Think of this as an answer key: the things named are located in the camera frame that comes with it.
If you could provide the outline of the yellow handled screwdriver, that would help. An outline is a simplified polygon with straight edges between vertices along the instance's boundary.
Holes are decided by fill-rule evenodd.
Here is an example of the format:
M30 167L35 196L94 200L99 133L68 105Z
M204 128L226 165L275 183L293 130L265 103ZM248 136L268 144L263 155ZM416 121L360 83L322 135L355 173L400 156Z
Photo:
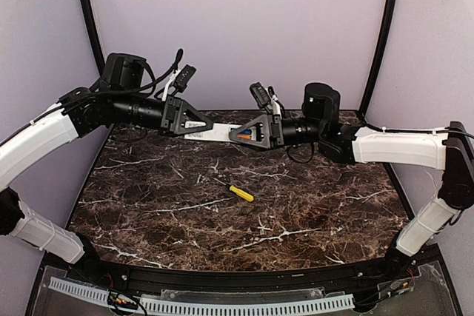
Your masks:
M214 180L222 185L224 185L228 191L232 192L233 194L239 196L240 198L248 201L248 202L253 202L254 201L254 196L251 195L250 193L248 192L245 192L243 189L240 189L238 188L237 186L233 185L233 184L228 184L228 183L225 183L223 181L220 181L219 179L217 178L214 178Z

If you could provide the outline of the white remote control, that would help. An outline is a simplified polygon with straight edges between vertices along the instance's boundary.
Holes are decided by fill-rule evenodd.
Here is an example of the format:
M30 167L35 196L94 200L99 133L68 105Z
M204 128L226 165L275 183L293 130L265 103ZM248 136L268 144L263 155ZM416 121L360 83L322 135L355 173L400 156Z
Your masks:
M197 132L193 134L186 134L184 136L187 140L197 140L197 141L216 141L216 142L231 142L229 138L229 133L233 130L237 130L240 127L239 124L223 124L223 123L214 123L211 130L205 132Z

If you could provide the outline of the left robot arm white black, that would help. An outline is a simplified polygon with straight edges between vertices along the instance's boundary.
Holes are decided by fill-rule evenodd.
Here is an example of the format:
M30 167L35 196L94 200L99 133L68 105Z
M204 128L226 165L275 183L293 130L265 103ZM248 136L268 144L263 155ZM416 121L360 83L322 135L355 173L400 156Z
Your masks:
M34 212L10 185L46 155L101 126L129 124L169 137L211 130L212 121L178 97L196 72L190 65L178 66L183 53L179 50L164 75L152 76L146 85L142 76L153 71L145 58L111 53L101 77L91 87L63 95L2 141L1 234L17 237L71 266L97 263L97 252L85 236L62 229Z

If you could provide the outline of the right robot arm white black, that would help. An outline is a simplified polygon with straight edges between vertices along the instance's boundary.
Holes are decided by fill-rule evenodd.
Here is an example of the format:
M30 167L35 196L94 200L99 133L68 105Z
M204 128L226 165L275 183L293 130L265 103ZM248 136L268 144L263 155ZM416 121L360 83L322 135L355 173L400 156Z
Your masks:
M301 118L283 118L272 88L254 83L250 92L264 114L230 130L234 143L259 149L310 144L313 152L339 164L408 164L443 172L437 196L391 242L388 269L404 268L432 236L473 206L473 146L462 123L424 130L343 124L339 92L322 83L305 86Z

